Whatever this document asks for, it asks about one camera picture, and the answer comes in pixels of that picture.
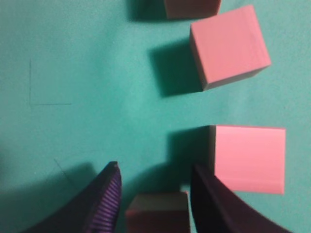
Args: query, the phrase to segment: green tabletop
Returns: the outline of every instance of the green tabletop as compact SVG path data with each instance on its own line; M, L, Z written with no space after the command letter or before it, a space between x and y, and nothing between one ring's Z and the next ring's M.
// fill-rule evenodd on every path
M273 64L201 92L193 20L167 21L161 0L0 0L0 232L43 219L111 160L123 232L137 192L189 188L205 126L237 124L287 129L285 195L238 195L310 233L311 3L224 0L220 11L249 3Z

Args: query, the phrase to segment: cube side face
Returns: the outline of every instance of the cube side face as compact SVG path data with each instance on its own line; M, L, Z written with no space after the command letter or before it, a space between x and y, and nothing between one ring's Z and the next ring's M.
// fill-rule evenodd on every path
M284 194L285 129L216 126L215 175L233 191Z
M195 22L192 30L209 84L271 64L252 5Z
M164 0L168 19L206 18L218 14L221 0Z
M185 192L138 194L125 215L129 233L190 233Z
M196 67L198 69L198 73L199 73L199 78L202 84L202 89L203 90L207 90L207 78L203 69L203 65L201 62L201 58L199 55L199 51L195 42L195 38L193 35L193 31L192 31L192 27L190 28L190 47L191 47L191 51L196 63Z
M188 211L148 211L126 213L129 233L190 233Z
M133 211L181 211L188 210L188 195L178 193L141 193L132 201Z

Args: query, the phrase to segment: pink block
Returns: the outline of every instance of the pink block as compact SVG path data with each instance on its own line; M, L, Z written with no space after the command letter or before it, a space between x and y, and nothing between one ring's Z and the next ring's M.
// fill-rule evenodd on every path
M285 129L211 126L209 167L232 191L284 194Z
M186 193L139 194L126 211L128 233L190 233Z
M221 0L164 0L169 19L206 18L218 14Z
M271 64L252 5L191 24L190 43L204 90L251 77Z

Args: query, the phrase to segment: cube top face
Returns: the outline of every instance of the cube top face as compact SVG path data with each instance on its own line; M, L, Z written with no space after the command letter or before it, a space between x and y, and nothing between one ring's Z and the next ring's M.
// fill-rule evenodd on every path
M214 126L214 172L233 191L284 194L286 131Z
M186 193L138 194L131 203L131 211L183 211L188 210Z
M164 0L168 19L206 18L218 13L221 0Z
M197 21L191 33L207 83L271 64L252 5Z

